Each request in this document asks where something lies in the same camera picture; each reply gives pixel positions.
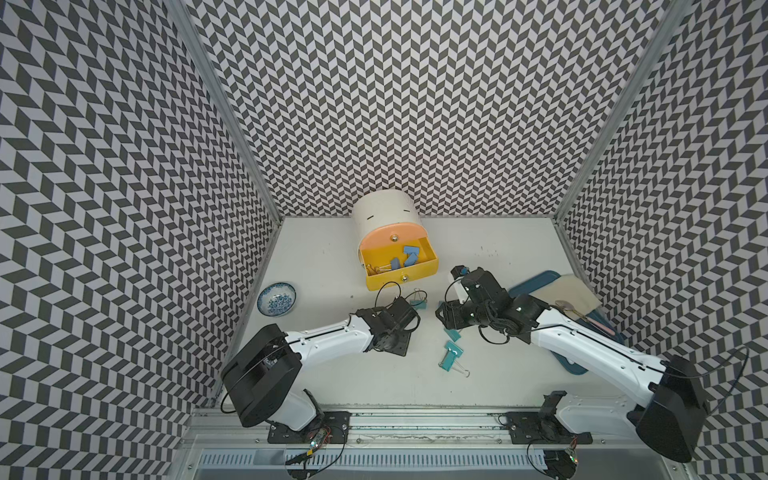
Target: black and white wall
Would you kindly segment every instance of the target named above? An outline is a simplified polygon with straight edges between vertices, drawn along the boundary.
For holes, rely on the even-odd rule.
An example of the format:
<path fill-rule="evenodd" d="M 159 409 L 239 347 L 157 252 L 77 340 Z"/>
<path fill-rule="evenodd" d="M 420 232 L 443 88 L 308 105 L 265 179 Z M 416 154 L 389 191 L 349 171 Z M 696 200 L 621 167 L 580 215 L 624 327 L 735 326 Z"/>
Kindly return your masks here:
<path fill-rule="evenodd" d="M 280 213 L 552 214 L 669 0 L 187 0 Z"/>
<path fill-rule="evenodd" d="M 0 170 L 0 478 L 163 474 L 275 225 L 159 0 L 0 4 Z"/>
<path fill-rule="evenodd" d="M 707 479 L 768 475 L 766 21 L 765 2 L 695 2 L 566 219 L 633 344 L 709 368 L 752 348 L 707 420 Z M 707 392 L 722 399 L 737 369 Z"/>

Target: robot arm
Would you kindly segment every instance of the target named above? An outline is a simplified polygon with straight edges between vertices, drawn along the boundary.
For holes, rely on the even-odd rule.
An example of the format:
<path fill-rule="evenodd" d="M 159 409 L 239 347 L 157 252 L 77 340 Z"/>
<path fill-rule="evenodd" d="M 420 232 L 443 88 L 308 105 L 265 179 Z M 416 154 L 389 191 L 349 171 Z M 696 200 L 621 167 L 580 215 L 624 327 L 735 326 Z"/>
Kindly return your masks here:
<path fill-rule="evenodd" d="M 307 391 L 292 391 L 304 366 L 370 350 L 405 356 L 416 311 L 402 297 L 385 307 L 360 309 L 348 319 L 318 329 L 283 332 L 263 327 L 222 370 L 227 395 L 244 427 L 265 420 L 292 430 L 322 415 Z"/>
<path fill-rule="evenodd" d="M 640 353 L 571 320 L 529 295 L 511 298 L 490 272 L 452 270 L 459 300 L 435 312 L 446 328 L 490 327 L 558 353 L 618 387 L 626 398 L 576 399 L 566 392 L 548 396 L 555 429 L 568 435 L 636 433 L 656 452 L 689 462 L 709 413 L 694 365 Z M 559 408 L 558 402 L 566 399 Z"/>

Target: blue and white bowl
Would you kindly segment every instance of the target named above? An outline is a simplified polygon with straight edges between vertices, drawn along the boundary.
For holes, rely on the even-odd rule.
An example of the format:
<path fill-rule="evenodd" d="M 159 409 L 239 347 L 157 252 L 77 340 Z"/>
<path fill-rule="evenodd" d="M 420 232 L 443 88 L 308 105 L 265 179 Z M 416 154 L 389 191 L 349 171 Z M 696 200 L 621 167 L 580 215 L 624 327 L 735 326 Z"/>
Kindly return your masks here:
<path fill-rule="evenodd" d="M 288 313 L 296 302 L 296 290 L 290 283 L 278 282 L 259 293 L 256 306 L 262 315 L 280 316 Z"/>

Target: metal vent grille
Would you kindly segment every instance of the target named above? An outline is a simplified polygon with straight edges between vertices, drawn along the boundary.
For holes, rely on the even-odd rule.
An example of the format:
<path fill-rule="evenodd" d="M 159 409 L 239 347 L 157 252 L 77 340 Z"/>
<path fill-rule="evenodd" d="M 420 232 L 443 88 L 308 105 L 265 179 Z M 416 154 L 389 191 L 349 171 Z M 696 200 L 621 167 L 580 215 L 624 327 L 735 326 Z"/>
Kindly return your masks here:
<path fill-rule="evenodd" d="M 286 450 L 285 458 L 292 458 L 301 450 Z M 307 463 L 307 468 L 323 467 L 333 462 L 338 452 L 316 453 Z M 531 460 L 539 470 L 545 470 L 547 465 L 541 450 L 531 450 Z M 525 452 L 505 452 L 503 450 L 390 450 L 377 449 L 366 452 L 344 452 L 341 458 L 333 464 L 334 468 L 354 468 L 355 470 L 440 470 L 456 468 L 474 469 L 531 469 L 531 463 L 525 458 Z M 303 468 L 301 464 L 294 468 Z"/>
<path fill-rule="evenodd" d="M 252 449 L 206 449 L 200 457 L 200 466 L 216 468 L 242 468 L 254 464 Z"/>
<path fill-rule="evenodd" d="M 331 468 L 348 470 L 529 470 L 525 450 L 503 449 L 364 449 L 345 451 Z M 201 469 L 295 469 L 303 464 L 285 466 L 287 459 L 305 452 L 302 449 L 205 449 L 197 465 Z M 338 449 L 321 450 L 307 463 L 307 468 L 322 468 L 333 462 Z M 531 460 L 539 470 L 546 470 L 542 450 L 532 449 Z"/>

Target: black cable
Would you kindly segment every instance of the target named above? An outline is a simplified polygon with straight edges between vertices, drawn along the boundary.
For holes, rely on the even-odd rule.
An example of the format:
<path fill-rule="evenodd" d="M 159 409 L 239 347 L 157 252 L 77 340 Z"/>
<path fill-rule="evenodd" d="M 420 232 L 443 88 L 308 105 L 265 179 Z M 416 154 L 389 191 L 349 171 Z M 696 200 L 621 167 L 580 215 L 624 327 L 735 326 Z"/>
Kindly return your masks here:
<path fill-rule="evenodd" d="M 420 317 L 420 316 L 419 316 L 419 314 L 417 313 L 417 314 L 416 314 L 416 326 L 415 326 L 415 327 L 413 327 L 413 328 L 412 328 L 412 329 L 410 329 L 410 330 L 406 330 L 406 329 L 403 329 L 402 331 L 403 331 L 403 332 L 405 332 L 405 333 L 412 333 L 412 332 L 415 332 L 415 331 L 416 331 L 416 329 L 417 329 L 417 328 L 419 328 L 419 325 L 421 325 L 421 324 L 422 324 L 422 317 Z"/>
<path fill-rule="evenodd" d="M 536 442 L 536 441 L 538 441 L 538 440 L 545 440 L 545 441 L 547 441 L 547 442 L 548 442 L 548 440 L 546 440 L 546 439 L 531 439 L 531 441 L 530 441 L 530 442 L 528 442 L 528 446 L 527 446 L 527 447 L 525 447 L 525 458 L 527 458 L 527 459 L 528 459 L 528 462 L 531 464 L 531 467 L 533 467 L 533 469 L 534 469 L 536 472 L 539 472 L 539 473 L 541 473 L 542 475 L 544 475 L 544 476 L 546 476 L 547 478 L 549 478 L 549 475 L 547 475 L 547 474 L 546 474 L 546 473 L 544 473 L 543 471 L 539 470 L 539 469 L 538 469 L 538 467 L 537 467 L 536 465 L 534 465 L 534 463 L 533 463 L 533 460 L 531 460 L 531 454 L 530 454 L 530 451 L 531 451 L 531 445 L 533 445 L 533 442 Z"/>
<path fill-rule="evenodd" d="M 490 343 L 491 345 L 506 345 L 507 343 L 509 343 L 509 335 L 507 335 L 507 339 L 501 343 L 492 342 L 491 340 L 485 338 L 485 335 L 482 334 L 483 328 L 484 327 L 482 325 L 478 325 L 478 332 L 480 332 L 480 336 L 482 337 L 482 339 Z"/>
<path fill-rule="evenodd" d="M 424 293 L 424 298 L 419 299 L 419 302 L 416 305 L 421 305 L 422 303 L 426 303 L 428 295 L 427 295 L 427 292 L 425 292 L 424 290 L 413 290 L 411 293 L 405 296 L 405 300 L 409 299 L 413 295 L 416 295 L 417 293 Z"/>
<path fill-rule="evenodd" d="M 379 294 L 381 294 L 382 290 L 384 290 L 384 287 L 389 285 L 390 283 L 394 283 L 395 285 L 397 285 L 397 290 L 399 292 L 397 296 L 402 296 L 402 288 L 400 288 L 400 284 L 390 280 L 389 282 L 382 285 L 382 287 L 379 289 L 379 292 L 376 294 L 376 300 L 373 300 L 373 308 L 376 308 L 376 304 L 379 302 Z"/>
<path fill-rule="evenodd" d="M 230 413 L 237 413 L 237 410 L 236 410 L 236 409 L 235 409 L 235 410 L 231 410 L 231 411 L 229 411 L 229 412 L 226 412 L 226 411 L 224 410 L 224 402 L 226 402 L 226 401 L 227 401 L 227 397 L 228 397 L 228 396 L 230 396 L 230 392 L 231 392 L 232 390 L 235 390 L 235 387 L 237 386 L 237 384 L 238 384 L 238 383 L 240 383 L 240 380 L 244 379 L 244 378 L 245 378 L 245 376 L 246 376 L 246 375 L 248 375 L 248 374 L 251 372 L 251 370 L 253 370 L 253 369 L 255 369 L 256 367 L 258 367 L 259 365 L 261 365 L 261 363 L 262 363 L 264 360 L 266 360 L 266 359 L 270 358 L 270 355 L 273 355 L 274 353 L 278 353 L 280 350 L 282 350 L 282 349 L 286 348 L 286 347 L 287 347 L 287 346 L 289 346 L 289 345 L 293 345 L 294 343 L 297 343 L 298 341 L 299 341 L 299 340 L 294 340 L 294 341 L 292 341 L 291 343 L 286 343 L 285 345 L 282 345 L 282 346 L 280 346 L 280 347 L 276 348 L 275 350 L 273 350 L 273 351 L 271 351 L 271 352 L 267 353 L 267 354 L 264 356 L 264 358 L 262 358 L 261 360 L 259 360 L 259 361 L 258 361 L 258 362 L 256 362 L 256 363 L 254 363 L 254 364 L 253 364 L 253 365 L 252 365 L 252 366 L 251 366 L 251 367 L 250 367 L 248 370 L 246 370 L 246 371 L 245 371 L 245 373 L 244 373 L 243 375 L 241 375 L 241 376 L 240 376 L 240 378 L 239 378 L 239 379 L 235 380 L 235 383 L 234 383 L 234 384 L 233 384 L 233 385 L 232 385 L 230 388 L 228 388 L 228 389 L 227 389 L 227 392 L 226 392 L 226 393 L 224 393 L 224 398 L 222 398 L 222 399 L 221 399 L 221 405 L 219 406 L 219 410 L 221 410 L 221 412 L 222 412 L 222 413 L 225 413 L 225 414 L 228 414 L 228 415 L 229 415 Z"/>
<path fill-rule="evenodd" d="M 543 326 L 543 327 L 537 328 L 537 329 L 530 329 L 530 330 L 527 330 L 527 331 L 525 331 L 523 333 L 517 333 L 515 335 L 509 335 L 509 334 L 507 334 L 507 335 L 508 336 L 512 336 L 512 337 L 523 336 L 523 335 L 525 335 L 527 333 L 541 332 L 542 330 L 554 329 L 555 327 L 558 327 L 558 326 L 564 326 L 565 328 L 568 328 L 566 325 L 561 325 L 560 323 L 558 323 L 557 325 L 547 325 L 547 326 Z"/>
<path fill-rule="evenodd" d="M 464 278 L 463 276 L 460 276 L 456 280 L 453 280 L 450 285 L 448 285 L 448 288 L 445 289 L 445 294 L 442 296 L 442 299 L 445 301 L 445 303 L 448 303 L 448 291 L 451 289 L 451 287 L 454 285 L 454 283 L 458 282 Z"/>
<path fill-rule="evenodd" d="M 712 415 L 713 413 L 716 413 L 717 410 L 720 410 L 720 407 L 723 406 L 726 400 L 728 400 L 728 397 L 730 397 L 731 393 L 733 393 L 733 389 L 736 388 L 736 385 L 738 385 L 739 380 L 741 380 L 741 376 L 744 374 L 744 369 L 746 368 L 746 362 L 750 359 L 750 353 L 752 350 L 750 350 L 749 347 L 746 348 L 747 354 L 744 361 L 741 363 L 741 369 L 739 369 L 739 374 L 736 375 L 736 379 L 733 381 L 733 383 L 730 384 L 730 388 L 728 389 L 728 393 L 725 394 L 725 396 L 717 403 L 717 406 L 710 410 L 709 414 L 707 416 Z"/>
<path fill-rule="evenodd" d="M 700 375 L 694 375 L 694 376 L 675 375 L 674 373 L 667 373 L 667 372 L 665 372 L 663 370 L 655 369 L 652 366 L 647 366 L 646 368 L 649 369 L 649 370 L 653 370 L 654 372 L 659 372 L 659 373 L 663 373 L 665 375 L 673 376 L 676 379 L 700 379 L 702 377 L 705 377 L 705 376 L 708 376 L 708 375 L 712 375 L 713 373 L 715 373 L 718 370 L 722 369 L 725 366 L 726 363 L 728 363 L 738 352 L 740 352 L 743 349 L 746 349 L 746 358 L 742 362 L 742 367 L 741 367 L 741 369 L 744 370 L 744 367 L 746 367 L 746 361 L 750 359 L 750 353 L 752 352 L 752 349 L 750 349 L 746 345 L 742 345 L 739 348 L 733 349 L 732 353 L 728 356 L 728 358 L 726 358 L 725 360 L 720 362 L 720 364 L 718 366 L 716 366 L 715 368 L 713 368 L 711 370 L 707 370 L 706 372 L 701 373 Z"/>
<path fill-rule="evenodd" d="M 337 456 L 336 458 L 334 458 L 334 459 L 333 459 L 333 462 L 330 462 L 328 465 L 326 465 L 326 466 L 322 467 L 320 470 L 318 470 L 318 471 L 317 471 L 317 472 L 316 472 L 314 475 L 312 475 L 312 476 L 315 476 L 315 475 L 317 475 L 318 473 L 322 472 L 323 470 L 325 470 L 326 468 L 330 467 L 330 466 L 331 466 L 331 465 L 333 465 L 334 463 L 338 462 L 338 461 L 339 461 L 339 458 L 341 458 L 341 455 L 344 455 L 344 448 L 346 447 L 346 436 L 349 434 L 349 430 L 348 430 L 347 432 L 344 432 L 344 431 L 341 429 L 341 427 L 339 427 L 338 425 L 329 425 L 329 426 L 330 426 L 330 428 L 332 428 L 332 429 L 333 429 L 333 428 L 337 428 L 337 429 L 339 429 L 339 431 L 341 432 L 341 436 L 342 436 L 342 438 L 344 438 L 344 443 L 341 445 L 341 452 L 339 452 L 339 456 Z"/>

